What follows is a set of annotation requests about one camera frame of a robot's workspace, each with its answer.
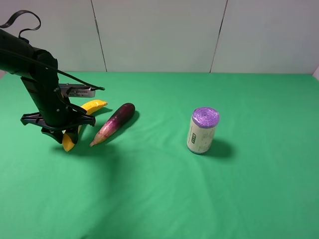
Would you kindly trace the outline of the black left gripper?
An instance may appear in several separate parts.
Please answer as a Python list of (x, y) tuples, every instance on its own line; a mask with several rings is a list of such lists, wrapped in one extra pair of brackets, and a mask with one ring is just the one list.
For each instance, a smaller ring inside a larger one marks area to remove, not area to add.
[(38, 111), (24, 114), (23, 125), (33, 124), (41, 127), (42, 134), (51, 137), (59, 144), (63, 141), (63, 132), (68, 142), (78, 142), (80, 125), (95, 125), (95, 117), (87, 114), (80, 106), (72, 104), (62, 94), (57, 73), (38, 72), (32, 78), (21, 80), (35, 103)]

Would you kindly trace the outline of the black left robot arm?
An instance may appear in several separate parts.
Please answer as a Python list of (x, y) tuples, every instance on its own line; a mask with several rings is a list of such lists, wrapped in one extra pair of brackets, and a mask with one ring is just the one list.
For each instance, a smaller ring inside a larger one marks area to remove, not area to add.
[(95, 118), (69, 100), (72, 90), (98, 89), (58, 69), (57, 60), (46, 50), (34, 48), (5, 31), (0, 32), (0, 68), (20, 76), (38, 111), (24, 114), (23, 125), (41, 127), (41, 132), (62, 143), (67, 134), (78, 142), (78, 127), (95, 125)]

